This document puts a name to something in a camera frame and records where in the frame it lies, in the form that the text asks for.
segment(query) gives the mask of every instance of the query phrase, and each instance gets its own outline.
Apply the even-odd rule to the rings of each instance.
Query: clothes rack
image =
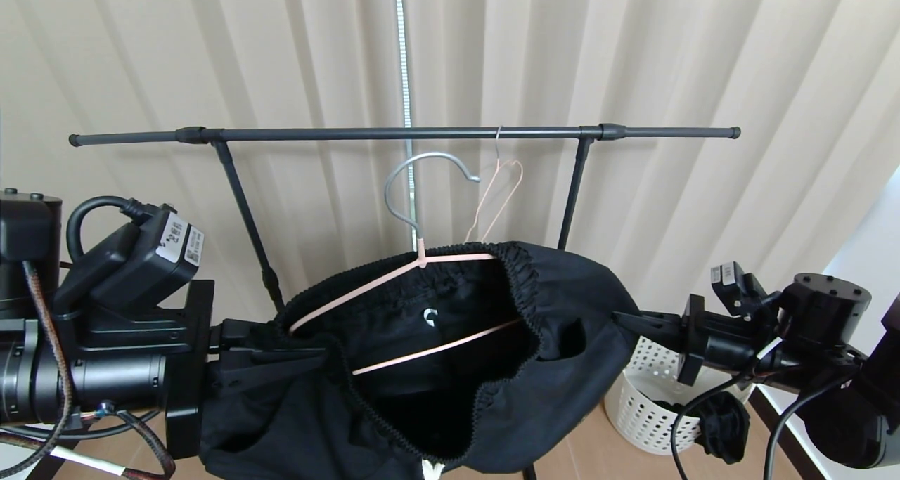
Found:
[[[554,138],[565,140],[575,138],[578,148],[572,168],[572,181],[566,198],[565,213],[562,215],[560,237],[557,249],[565,249],[572,227],[575,202],[581,188],[581,177],[588,159],[588,152],[594,141],[613,141],[620,138],[738,138],[740,127],[625,127],[619,124],[582,125],[581,127],[411,127],[411,128],[304,128],[304,129],[208,129],[206,127],[184,127],[176,131],[127,132],[126,134],[72,134],[68,138],[74,147],[99,144],[123,143],[166,143],[178,141],[187,144],[210,144],[216,150],[238,204],[238,211],[247,228],[247,235],[253,245],[262,270],[263,285],[272,299],[276,311],[284,310],[278,275],[269,264],[266,249],[259,235],[256,221],[250,210],[244,187],[229,150],[229,141],[370,141],[370,140],[422,140],[422,138]],[[534,465],[523,472],[525,480],[536,480]]]

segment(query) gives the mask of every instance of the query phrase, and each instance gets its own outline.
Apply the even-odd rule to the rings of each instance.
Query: curtain fold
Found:
[[[413,122],[740,125],[736,141],[594,143],[569,248],[646,309],[712,297],[707,268],[731,259],[783,287],[824,269],[900,164],[894,1],[404,0]],[[92,195],[176,205],[206,231],[217,318],[273,309],[214,151],[65,137],[402,126],[394,0],[0,0],[0,27],[3,186],[61,196],[65,214]],[[525,175],[487,240],[555,246],[575,147],[417,141],[482,176],[416,164],[427,243],[462,242],[499,154]],[[286,297],[409,249],[382,201],[403,141],[231,149]],[[517,179],[498,176],[476,238]],[[86,244],[122,222],[92,215]]]

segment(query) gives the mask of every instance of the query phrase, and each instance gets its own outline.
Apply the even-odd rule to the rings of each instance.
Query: white perforated basket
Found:
[[[730,378],[726,373],[701,368],[693,387],[679,384],[678,362],[678,353],[641,338],[631,362],[604,398],[607,415],[616,430],[632,445],[652,454],[671,453],[669,430],[677,415],[653,401],[687,404]],[[729,389],[742,403],[750,399],[752,390],[752,385],[743,391],[737,387]],[[681,419],[675,439],[678,451],[690,447],[698,435],[700,419]]]

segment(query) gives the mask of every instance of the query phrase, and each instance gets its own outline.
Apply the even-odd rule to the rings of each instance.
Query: wooden floor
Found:
[[[762,478],[762,463],[765,457],[769,430],[751,410],[752,425],[747,442],[745,459],[735,465],[706,455],[697,445],[681,454],[685,471],[691,480],[720,479],[756,480]],[[152,422],[152,427],[161,432],[161,419]],[[159,472],[157,460],[143,441],[133,433],[121,437],[84,442],[77,450],[97,458],[112,460],[118,464],[126,462],[129,467]],[[651,455],[634,448],[624,440],[607,419],[602,406],[581,423],[571,434],[542,460],[536,464],[540,480],[616,480],[650,478],[652,480],[678,479],[678,471],[668,455]],[[75,463],[67,463],[60,468],[56,478],[64,480],[107,480],[109,474],[100,473]],[[214,476],[203,471],[197,458],[178,461],[176,480],[213,480]],[[457,469],[442,476],[442,480],[521,480],[521,474],[480,474],[468,469]],[[800,475],[791,466],[781,450],[775,461],[775,480],[798,480]]]

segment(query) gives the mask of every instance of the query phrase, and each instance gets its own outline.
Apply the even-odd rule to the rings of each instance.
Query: white logo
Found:
[[[434,327],[435,321],[430,317],[437,317],[437,310],[434,308],[425,308],[425,310],[422,311],[422,317],[424,317],[425,323],[427,323],[431,327]]]

